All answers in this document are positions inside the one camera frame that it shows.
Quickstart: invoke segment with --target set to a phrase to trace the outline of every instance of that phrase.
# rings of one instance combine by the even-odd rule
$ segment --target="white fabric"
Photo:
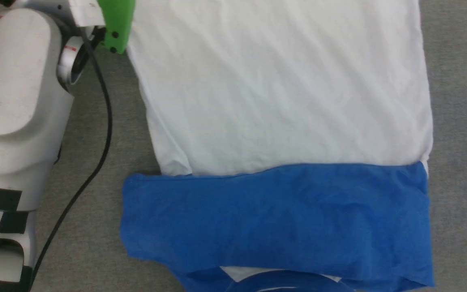
[[[432,148],[417,0],[141,0],[129,56],[164,174]]]

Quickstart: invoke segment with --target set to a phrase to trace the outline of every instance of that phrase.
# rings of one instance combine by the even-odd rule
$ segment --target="red marking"
[[[70,49],[72,50],[73,52],[76,52],[77,49],[76,48],[73,48],[73,47],[70,47],[70,46],[64,46],[65,49]]]

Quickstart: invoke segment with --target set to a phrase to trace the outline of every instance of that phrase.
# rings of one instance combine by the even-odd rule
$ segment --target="cable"
[[[102,71],[100,70],[100,66],[98,65],[98,62],[96,61],[93,48],[91,47],[91,43],[89,39],[87,38],[86,34],[84,33],[84,31],[80,28],[79,28],[79,31],[84,41],[84,47],[86,48],[86,52],[89,55],[89,59],[91,60],[91,63],[93,64],[93,67],[95,68],[96,77],[98,78],[100,82],[100,86],[102,87],[102,92],[104,93],[105,104],[107,107],[107,137],[105,141],[104,151],[102,152],[102,156],[100,157],[100,161],[98,165],[96,166],[95,170],[93,170],[93,173],[86,179],[86,181],[82,184],[82,186],[80,186],[78,191],[74,194],[73,198],[70,200],[70,203],[67,204],[66,208],[64,209],[61,216],[57,220],[57,223],[55,224],[54,229],[50,233],[48,240],[46,240],[46,244],[44,244],[44,247],[39,257],[37,258],[37,263],[35,264],[35,268],[32,273],[32,279],[30,281],[30,289],[32,288],[32,285],[35,281],[35,277],[37,277],[37,272],[39,271],[39,268],[41,267],[41,263],[43,262],[44,256],[46,255],[46,252],[48,251],[48,248],[50,247],[52,240],[57,234],[57,231],[59,231],[59,227],[61,226],[66,215],[70,211],[71,207],[73,207],[77,199],[80,197],[82,192],[91,183],[91,181],[93,181],[93,179],[97,176],[97,174],[102,169],[102,166],[104,165],[104,162],[107,158],[107,154],[109,153],[109,148],[111,146],[111,137],[113,135],[113,109],[111,107],[111,99],[109,98],[109,92],[107,92],[107,87],[104,81],[104,76],[102,76]]]

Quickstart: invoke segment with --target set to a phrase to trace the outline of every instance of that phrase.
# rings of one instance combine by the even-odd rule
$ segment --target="white robotic arm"
[[[73,101],[64,85],[87,59],[62,23],[28,8],[0,18],[0,292],[30,289],[35,211]]]

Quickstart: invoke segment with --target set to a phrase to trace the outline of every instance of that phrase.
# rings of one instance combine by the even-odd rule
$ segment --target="gray background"
[[[421,5],[435,124],[430,187],[437,291],[467,292],[467,0],[422,0]],[[127,257],[120,243],[122,181],[138,170],[157,172],[158,166],[128,58],[104,50],[97,58],[115,116],[109,159],[67,216],[33,291],[181,292],[166,268]],[[39,246],[104,145],[105,105],[92,68],[73,94],[62,157],[39,209]]]

